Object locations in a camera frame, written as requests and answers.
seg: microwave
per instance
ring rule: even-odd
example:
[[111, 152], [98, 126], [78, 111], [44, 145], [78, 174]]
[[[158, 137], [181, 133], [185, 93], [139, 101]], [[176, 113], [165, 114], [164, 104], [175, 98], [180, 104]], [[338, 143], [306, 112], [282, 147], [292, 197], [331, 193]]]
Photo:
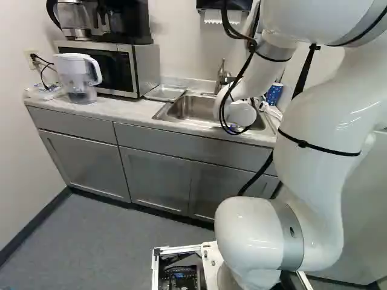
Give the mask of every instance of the microwave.
[[131, 45], [91, 41], [55, 41], [58, 53], [84, 53], [98, 61], [103, 81], [101, 94], [139, 98], [160, 84], [160, 49], [157, 44]]

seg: black strap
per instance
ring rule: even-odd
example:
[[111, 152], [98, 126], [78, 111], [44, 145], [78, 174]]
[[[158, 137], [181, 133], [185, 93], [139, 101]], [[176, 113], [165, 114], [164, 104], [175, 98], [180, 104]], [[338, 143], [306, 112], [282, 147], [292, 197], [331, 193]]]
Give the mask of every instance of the black strap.
[[381, 12], [381, 14], [375, 19], [375, 21], [369, 26], [367, 27], [366, 30], [364, 30], [362, 33], [360, 33], [359, 35], [357, 35], [356, 37], [350, 39], [349, 41], [346, 41], [344, 43], [340, 43], [340, 44], [336, 44], [336, 45], [328, 45], [329, 47], [343, 47], [345, 45], [348, 45], [348, 44], [351, 44], [357, 40], [359, 40], [360, 38], [362, 38], [364, 35], [366, 35], [367, 33], [369, 33], [372, 29], [374, 29], [374, 27], [383, 19], [383, 17], [385, 17], [385, 15], [387, 14], [387, 6], [383, 9], [383, 11]]
[[300, 140], [300, 139], [297, 139], [295, 137], [292, 137], [292, 136], [286, 134], [285, 132], [283, 132], [280, 128], [278, 128], [278, 132], [282, 136], [284, 136], [285, 138], [289, 139], [290, 141], [293, 141], [293, 142], [297, 143], [298, 146], [301, 147], [301, 148], [306, 148], [307, 147], [307, 148], [311, 148], [311, 149], [322, 151], [322, 152], [329, 153], [329, 154], [335, 154], [335, 155], [340, 155], [340, 156], [348, 156], [348, 157], [359, 156], [360, 153], [362, 153], [361, 151], [360, 152], [356, 152], [356, 153], [349, 153], [349, 152], [341, 152], [341, 151], [331, 150], [331, 149], [327, 149], [327, 148], [324, 148], [324, 147], [320, 147], [320, 146], [316, 146], [316, 145], [310, 144], [310, 143], [308, 143], [305, 140]]
[[280, 60], [278, 60], [278, 59], [271, 59], [271, 58], [269, 58], [267, 56], [264, 56], [264, 55], [260, 54], [257, 51], [255, 51], [255, 53], [256, 53], [257, 56], [260, 56], [263, 59], [268, 60], [269, 62], [288, 62], [291, 59], [291, 57], [289, 57], [288, 59], [280, 59]]
[[298, 78], [296, 87], [294, 89], [292, 99], [294, 99], [298, 94], [302, 93], [302, 91], [304, 90], [304, 86], [305, 86], [305, 82], [307, 81], [310, 65], [312, 64], [314, 52], [316, 50], [320, 50], [320, 49], [321, 49], [321, 46], [319, 46], [315, 43], [313, 43], [309, 46], [309, 53], [308, 53], [307, 59], [304, 62], [302, 70], [300, 72], [300, 76]]

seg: electrical outlet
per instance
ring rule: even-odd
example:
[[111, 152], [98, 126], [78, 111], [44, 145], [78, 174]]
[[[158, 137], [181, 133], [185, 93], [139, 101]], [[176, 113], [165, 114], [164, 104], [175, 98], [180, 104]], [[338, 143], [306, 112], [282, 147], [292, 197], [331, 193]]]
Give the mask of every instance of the electrical outlet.
[[28, 61], [28, 67], [30, 68], [30, 70], [33, 71], [34, 69], [36, 69], [36, 65], [32, 61], [31, 53], [35, 53], [35, 54], [39, 55], [39, 52], [38, 52], [38, 50], [25, 50], [24, 51], [25, 58]]

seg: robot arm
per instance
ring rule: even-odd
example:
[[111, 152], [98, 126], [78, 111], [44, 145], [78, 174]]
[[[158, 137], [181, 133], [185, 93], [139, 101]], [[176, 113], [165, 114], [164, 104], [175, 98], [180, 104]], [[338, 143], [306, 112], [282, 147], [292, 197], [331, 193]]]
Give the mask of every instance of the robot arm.
[[[372, 145], [387, 98], [387, 0], [262, 0], [261, 5], [270, 51], [307, 41], [345, 46], [346, 54], [336, 76], [299, 94], [282, 119], [274, 164], [284, 192], [293, 198], [235, 197], [216, 211], [218, 247], [244, 289], [269, 288], [281, 269], [319, 271], [338, 260], [342, 187], [365, 156], [363, 148]], [[276, 37], [288, 45], [272, 41]], [[255, 64], [263, 62], [258, 57]], [[235, 88], [241, 86], [238, 98], [267, 90], [279, 71], [276, 62], [254, 63]]]
[[[225, 115], [228, 122], [245, 127], [254, 123], [256, 119], [255, 109], [241, 100], [266, 93], [284, 71], [286, 63], [291, 59], [296, 47], [296, 40], [280, 34], [269, 33], [266, 30], [262, 32], [262, 38], [252, 62], [244, 77], [232, 91], [233, 102], [231, 98], [226, 100]], [[215, 118], [219, 117], [220, 104], [228, 89], [228, 86], [223, 87], [216, 97], [213, 107]]]

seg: cabinet door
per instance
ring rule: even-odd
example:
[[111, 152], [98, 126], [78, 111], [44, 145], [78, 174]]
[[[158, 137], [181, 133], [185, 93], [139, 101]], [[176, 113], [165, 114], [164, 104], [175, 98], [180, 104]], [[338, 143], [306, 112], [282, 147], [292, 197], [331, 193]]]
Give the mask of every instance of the cabinet door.
[[117, 146], [44, 130], [39, 134], [68, 185], [130, 202]]
[[[236, 196], [254, 173], [223, 166], [196, 163], [192, 174], [189, 214], [193, 218], [213, 220], [218, 205]], [[278, 185], [277, 177], [262, 175], [245, 196], [269, 198]]]
[[187, 213], [191, 161], [120, 147], [132, 201]]

